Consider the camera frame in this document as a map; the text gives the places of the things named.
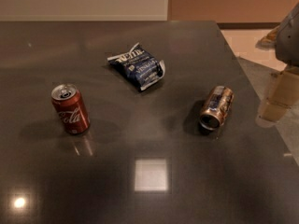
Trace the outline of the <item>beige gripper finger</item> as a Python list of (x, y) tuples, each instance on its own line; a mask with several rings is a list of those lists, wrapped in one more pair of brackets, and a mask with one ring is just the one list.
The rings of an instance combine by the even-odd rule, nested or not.
[(262, 99), (259, 109), (258, 117), (271, 122), (278, 122), (291, 108), (291, 105), (279, 99)]
[(292, 106), (299, 100), (299, 68), (287, 66), (271, 75), (267, 99), (277, 105)]

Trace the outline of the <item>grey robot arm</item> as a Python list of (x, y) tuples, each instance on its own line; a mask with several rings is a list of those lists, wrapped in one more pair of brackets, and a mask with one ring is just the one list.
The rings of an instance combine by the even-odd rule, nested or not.
[(299, 100), (299, 4), (278, 27), (275, 54), (286, 67), (271, 74), (258, 109), (256, 122), (266, 128), (276, 124)]

